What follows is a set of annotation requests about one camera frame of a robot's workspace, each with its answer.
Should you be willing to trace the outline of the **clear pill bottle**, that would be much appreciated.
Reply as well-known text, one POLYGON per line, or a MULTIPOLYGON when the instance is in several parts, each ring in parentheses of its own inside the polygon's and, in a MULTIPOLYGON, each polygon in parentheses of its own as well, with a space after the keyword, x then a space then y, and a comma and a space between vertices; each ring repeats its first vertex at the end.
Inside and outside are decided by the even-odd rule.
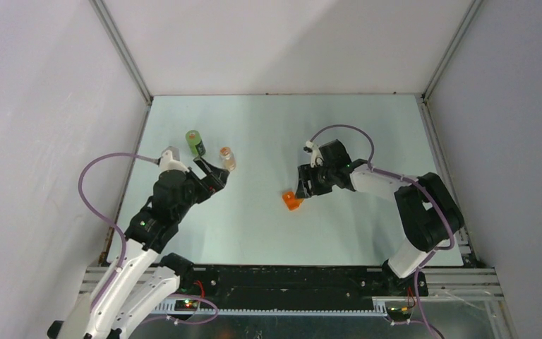
POLYGON ((219 151, 219 156, 222 159, 224 168, 228 171, 233 171, 236 169, 236 158, 230 147, 223 147, 219 151))

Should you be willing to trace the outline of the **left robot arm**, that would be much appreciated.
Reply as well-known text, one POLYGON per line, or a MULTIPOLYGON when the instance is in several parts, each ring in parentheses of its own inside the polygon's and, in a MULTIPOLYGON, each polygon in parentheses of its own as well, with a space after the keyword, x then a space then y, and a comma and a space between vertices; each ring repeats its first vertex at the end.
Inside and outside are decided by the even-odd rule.
POLYGON ((171 149, 159 158, 141 159, 159 168, 151 196, 127 230, 107 221, 120 236, 119 255, 97 287, 78 299, 67 319, 52 323, 48 338, 130 338, 168 296, 193 289, 193 263, 178 254, 161 253, 188 211, 221 191, 230 172, 196 157, 194 163, 205 174, 200 178, 171 149))

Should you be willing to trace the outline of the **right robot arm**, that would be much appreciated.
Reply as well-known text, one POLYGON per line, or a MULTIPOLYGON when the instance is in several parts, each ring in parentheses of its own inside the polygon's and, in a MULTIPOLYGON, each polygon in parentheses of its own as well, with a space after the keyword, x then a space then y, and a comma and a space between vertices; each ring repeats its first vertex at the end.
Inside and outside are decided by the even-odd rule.
POLYGON ((324 145, 306 141, 311 159, 298 167, 295 197, 321 196, 334 188, 374 194, 397 206, 405 239, 386 260, 383 288, 400 295, 411 284, 410 275, 423 267, 437 251, 450 249, 464 217, 440 176, 428 172, 420 177, 395 174, 364 159, 352 160, 341 141, 324 145))

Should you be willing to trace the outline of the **orange pill box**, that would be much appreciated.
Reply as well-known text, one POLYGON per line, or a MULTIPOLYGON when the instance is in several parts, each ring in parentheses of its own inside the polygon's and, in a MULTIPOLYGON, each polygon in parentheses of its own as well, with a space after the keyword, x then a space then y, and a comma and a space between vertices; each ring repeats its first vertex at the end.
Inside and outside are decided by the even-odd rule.
POLYGON ((303 203, 303 198, 297 198, 293 191, 285 191, 282 194, 282 200, 290 211, 296 210, 303 203))

